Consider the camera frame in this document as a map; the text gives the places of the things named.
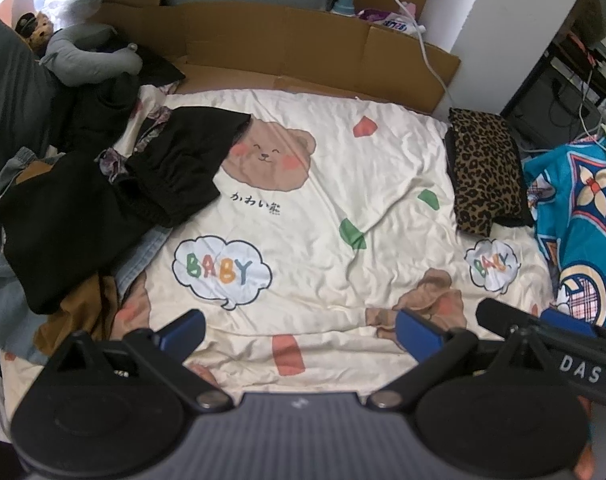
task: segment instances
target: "pink cheek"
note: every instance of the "pink cheek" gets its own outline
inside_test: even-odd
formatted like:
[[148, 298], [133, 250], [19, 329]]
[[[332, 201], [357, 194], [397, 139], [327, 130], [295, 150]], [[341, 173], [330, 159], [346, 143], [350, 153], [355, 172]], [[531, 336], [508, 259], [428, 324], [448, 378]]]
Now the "pink cheek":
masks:
[[300, 159], [295, 155], [285, 155], [281, 161], [284, 170], [297, 170], [301, 167]]
[[242, 142], [239, 142], [238, 144], [235, 144], [232, 146], [232, 149], [229, 150], [229, 154], [233, 155], [233, 156], [243, 156], [246, 155], [247, 152], [249, 152], [250, 149], [247, 146], [247, 144], [243, 144]]

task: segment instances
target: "black hat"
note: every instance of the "black hat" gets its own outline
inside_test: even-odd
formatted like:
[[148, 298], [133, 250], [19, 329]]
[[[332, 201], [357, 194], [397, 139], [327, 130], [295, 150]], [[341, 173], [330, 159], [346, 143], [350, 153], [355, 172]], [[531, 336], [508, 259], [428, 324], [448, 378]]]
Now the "black hat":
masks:
[[36, 16], [34, 16], [33, 12], [27, 12], [19, 18], [18, 23], [16, 23], [16, 28], [14, 29], [18, 32], [22, 37], [28, 38], [32, 34], [34, 34], [34, 30], [36, 30]]

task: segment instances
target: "gray plush toy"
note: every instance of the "gray plush toy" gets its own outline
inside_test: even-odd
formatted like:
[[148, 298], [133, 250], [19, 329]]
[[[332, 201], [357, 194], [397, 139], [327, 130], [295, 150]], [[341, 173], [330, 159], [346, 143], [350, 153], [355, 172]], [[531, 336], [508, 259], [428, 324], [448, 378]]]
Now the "gray plush toy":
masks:
[[51, 40], [41, 65], [48, 67], [66, 86], [101, 83], [126, 72], [137, 75], [143, 61], [130, 43], [116, 52], [90, 52], [107, 43], [116, 30], [101, 23], [83, 23], [59, 30]]

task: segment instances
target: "cartoon bear face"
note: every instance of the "cartoon bear face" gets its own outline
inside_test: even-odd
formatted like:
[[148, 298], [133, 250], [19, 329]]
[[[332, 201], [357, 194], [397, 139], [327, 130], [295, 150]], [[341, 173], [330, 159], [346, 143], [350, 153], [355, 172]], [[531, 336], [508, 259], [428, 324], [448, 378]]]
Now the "cartoon bear face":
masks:
[[316, 140], [305, 130], [252, 118], [252, 124], [224, 160], [230, 177], [267, 191], [299, 189], [309, 176]]

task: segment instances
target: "white cable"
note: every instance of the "white cable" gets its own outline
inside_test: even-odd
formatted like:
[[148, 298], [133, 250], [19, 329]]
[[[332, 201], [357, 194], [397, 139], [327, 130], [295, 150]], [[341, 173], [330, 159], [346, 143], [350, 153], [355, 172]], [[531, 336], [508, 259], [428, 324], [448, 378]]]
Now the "white cable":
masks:
[[590, 128], [589, 130], [587, 130], [587, 132], [583, 132], [578, 137], [576, 137], [572, 142], [576, 142], [577, 140], [584, 139], [590, 133], [598, 131], [602, 125], [603, 125], [603, 116], [600, 117], [600, 120], [598, 121], [598, 124], [596, 126], [594, 126], [593, 128]]
[[[587, 92], [589, 92], [589, 91], [590, 91], [590, 81], [592, 81], [592, 74], [593, 74], [593, 73], [594, 73], [594, 69], [592, 69], [592, 71], [590, 72], [590, 76], [587, 78], [587, 88], [586, 88], [586, 90], [585, 90], [585, 92], [584, 92], [584, 94], [583, 94], [583, 99], [582, 99], [582, 101], [580, 102], [580, 106], [579, 106], [579, 117], [580, 117], [580, 124], [582, 124], [582, 127], [583, 127], [583, 130], [584, 130], [584, 132], [585, 132], [585, 135], [587, 135], [587, 136], [590, 138], [590, 140], [592, 140], [593, 142], [596, 142], [596, 143], [597, 143], [597, 144], [600, 146], [600, 148], [601, 148], [601, 149], [602, 149], [604, 152], [606, 152], [606, 147], [605, 147], [605, 146], [603, 146], [603, 145], [600, 143], [599, 139], [597, 139], [596, 137], [594, 137], [594, 136], [592, 135], [592, 133], [590, 132], [590, 130], [588, 130], [588, 129], [587, 129], [587, 126], [585, 126], [585, 120], [582, 118], [582, 113], [581, 113], [581, 112], [582, 112], [582, 105], [583, 105], [583, 103], [584, 103], [584, 101], [585, 101], [585, 98], [587, 97]], [[600, 124], [602, 121], [603, 121], [603, 114], [601, 113], [601, 115], [600, 115], [600, 121], [599, 121], [599, 124]]]
[[434, 76], [434, 78], [436, 79], [436, 81], [438, 81], [440, 83], [440, 85], [443, 87], [443, 90], [445, 91], [445, 94], [447, 95], [451, 105], [453, 107], [456, 106], [456, 104], [454, 103], [454, 99], [452, 98], [452, 95], [449, 93], [449, 89], [448, 86], [445, 84], [445, 82], [440, 78], [440, 76], [436, 73], [436, 71], [432, 68], [432, 66], [430, 65], [429, 60], [427, 59], [427, 51], [425, 50], [425, 42], [423, 41], [422, 38], [422, 33], [419, 30], [419, 24], [416, 23], [416, 20], [414, 19], [414, 17], [412, 16], [412, 14], [410, 13], [409, 10], [407, 10], [405, 8], [405, 6], [403, 5], [401, 0], [394, 0], [398, 6], [401, 9], [401, 12], [403, 14], [405, 14], [411, 21], [412, 21], [412, 25], [414, 26], [414, 28], [416, 29], [416, 35], [418, 36], [419, 39], [419, 43], [420, 43], [420, 52], [422, 53], [423, 56], [423, 61], [425, 62], [425, 66], [427, 67], [427, 69], [432, 73], [432, 75]]

